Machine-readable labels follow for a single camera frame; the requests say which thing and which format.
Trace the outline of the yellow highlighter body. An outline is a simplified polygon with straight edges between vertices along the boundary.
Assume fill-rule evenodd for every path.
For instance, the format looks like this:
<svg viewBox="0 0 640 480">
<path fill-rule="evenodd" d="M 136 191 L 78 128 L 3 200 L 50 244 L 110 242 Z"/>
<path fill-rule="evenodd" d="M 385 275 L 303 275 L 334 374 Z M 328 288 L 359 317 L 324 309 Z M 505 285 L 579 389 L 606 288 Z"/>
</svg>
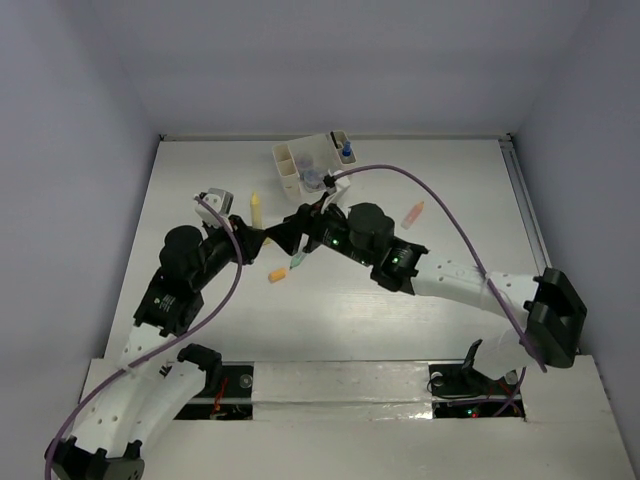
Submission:
<svg viewBox="0 0 640 480">
<path fill-rule="evenodd" d="M 263 216 L 262 216 L 262 206 L 261 200 L 256 192 L 253 192 L 250 197 L 250 215 L 251 215 L 251 225 L 255 229 L 263 228 Z"/>
</svg>

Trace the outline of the clear blue spray bottle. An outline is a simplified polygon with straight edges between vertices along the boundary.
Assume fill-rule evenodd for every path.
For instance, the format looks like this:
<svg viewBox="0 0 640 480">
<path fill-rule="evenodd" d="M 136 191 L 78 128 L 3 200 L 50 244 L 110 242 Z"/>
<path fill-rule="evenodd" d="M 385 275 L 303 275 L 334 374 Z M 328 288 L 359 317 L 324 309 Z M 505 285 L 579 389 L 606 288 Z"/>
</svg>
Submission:
<svg viewBox="0 0 640 480">
<path fill-rule="evenodd" d="M 353 161 L 353 153 L 350 141 L 345 141 L 341 150 L 341 158 L 343 163 L 351 163 Z"/>
</svg>

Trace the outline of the black handled scissors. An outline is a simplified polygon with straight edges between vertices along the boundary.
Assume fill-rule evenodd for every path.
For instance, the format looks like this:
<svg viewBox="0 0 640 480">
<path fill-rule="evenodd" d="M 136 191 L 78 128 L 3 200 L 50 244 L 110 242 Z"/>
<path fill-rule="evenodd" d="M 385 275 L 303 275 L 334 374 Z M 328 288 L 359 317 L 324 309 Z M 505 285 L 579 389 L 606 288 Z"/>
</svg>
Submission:
<svg viewBox="0 0 640 480">
<path fill-rule="evenodd" d="M 337 141 L 337 139 L 335 137 L 334 131 L 330 131 L 329 134 L 330 134 L 331 141 L 332 141 L 332 143 L 334 145 L 334 148 L 335 149 L 339 149 L 340 147 L 339 147 L 338 141 Z"/>
</svg>

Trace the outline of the pink highlighter body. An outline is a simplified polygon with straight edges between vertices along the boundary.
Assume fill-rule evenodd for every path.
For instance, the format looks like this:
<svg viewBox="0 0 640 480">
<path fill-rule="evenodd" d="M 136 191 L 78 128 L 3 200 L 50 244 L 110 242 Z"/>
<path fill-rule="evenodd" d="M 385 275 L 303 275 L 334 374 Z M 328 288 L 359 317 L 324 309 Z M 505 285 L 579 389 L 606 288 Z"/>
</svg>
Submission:
<svg viewBox="0 0 640 480">
<path fill-rule="evenodd" d="M 401 222 L 401 227 L 405 230 L 408 230 L 412 227 L 415 221 L 420 217 L 421 213 L 424 210 L 425 202 L 421 201 L 415 204 L 410 211 L 405 215 Z"/>
</svg>

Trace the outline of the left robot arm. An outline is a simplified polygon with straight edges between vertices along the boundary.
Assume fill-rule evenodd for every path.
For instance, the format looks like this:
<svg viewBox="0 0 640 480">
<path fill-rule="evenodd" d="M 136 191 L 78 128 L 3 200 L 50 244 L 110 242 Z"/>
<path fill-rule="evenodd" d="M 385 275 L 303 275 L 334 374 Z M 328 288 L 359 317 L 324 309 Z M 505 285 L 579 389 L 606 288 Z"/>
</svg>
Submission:
<svg viewBox="0 0 640 480">
<path fill-rule="evenodd" d="M 146 454 L 179 411 L 221 383 L 220 353 L 186 341 L 211 320 L 197 318 L 204 287 L 228 264 L 251 263 L 265 237 L 236 215 L 205 230 L 185 225 L 166 234 L 117 369 L 51 441 L 46 478 L 142 477 Z"/>
</svg>

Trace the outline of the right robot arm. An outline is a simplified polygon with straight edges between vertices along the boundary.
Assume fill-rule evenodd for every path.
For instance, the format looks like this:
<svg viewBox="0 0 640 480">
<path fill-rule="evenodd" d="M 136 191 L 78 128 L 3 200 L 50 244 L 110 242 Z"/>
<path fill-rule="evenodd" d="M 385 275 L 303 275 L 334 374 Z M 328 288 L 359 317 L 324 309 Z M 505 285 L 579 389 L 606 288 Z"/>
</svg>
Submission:
<svg viewBox="0 0 640 480">
<path fill-rule="evenodd" d="M 462 384 L 482 392 L 511 370 L 541 362 L 573 366 L 587 308 L 566 274 L 548 267 L 538 276 L 483 273 L 396 236 L 395 223 L 373 203 L 342 212 L 335 205 L 301 205 L 267 230 L 290 255 L 325 246 L 370 270 L 391 292 L 437 297 L 503 317 L 492 338 L 472 343 L 460 368 Z"/>
</svg>

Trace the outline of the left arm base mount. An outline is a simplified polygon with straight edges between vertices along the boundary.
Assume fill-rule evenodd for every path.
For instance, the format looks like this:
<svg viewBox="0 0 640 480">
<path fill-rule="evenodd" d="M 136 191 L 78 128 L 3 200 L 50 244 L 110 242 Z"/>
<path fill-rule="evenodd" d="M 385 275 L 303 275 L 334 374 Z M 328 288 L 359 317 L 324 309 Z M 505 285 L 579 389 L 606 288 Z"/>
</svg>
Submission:
<svg viewBox="0 0 640 480">
<path fill-rule="evenodd" d="M 177 413 L 175 420 L 253 419 L 253 364 L 226 363 L 219 352 L 197 344 L 182 348 L 177 361 L 197 365 L 205 373 L 205 383 Z"/>
</svg>

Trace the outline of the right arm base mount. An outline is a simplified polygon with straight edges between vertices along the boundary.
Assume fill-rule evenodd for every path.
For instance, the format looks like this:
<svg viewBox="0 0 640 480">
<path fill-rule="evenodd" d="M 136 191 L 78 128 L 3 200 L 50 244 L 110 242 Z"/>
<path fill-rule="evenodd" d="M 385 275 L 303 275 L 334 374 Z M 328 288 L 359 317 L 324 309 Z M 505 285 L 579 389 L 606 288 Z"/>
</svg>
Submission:
<svg viewBox="0 0 640 480">
<path fill-rule="evenodd" d="M 522 374 L 511 371 L 492 380 L 474 369 L 481 341 L 469 348 L 460 362 L 429 365 L 427 392 L 436 419 L 520 418 L 526 413 L 521 396 Z"/>
</svg>

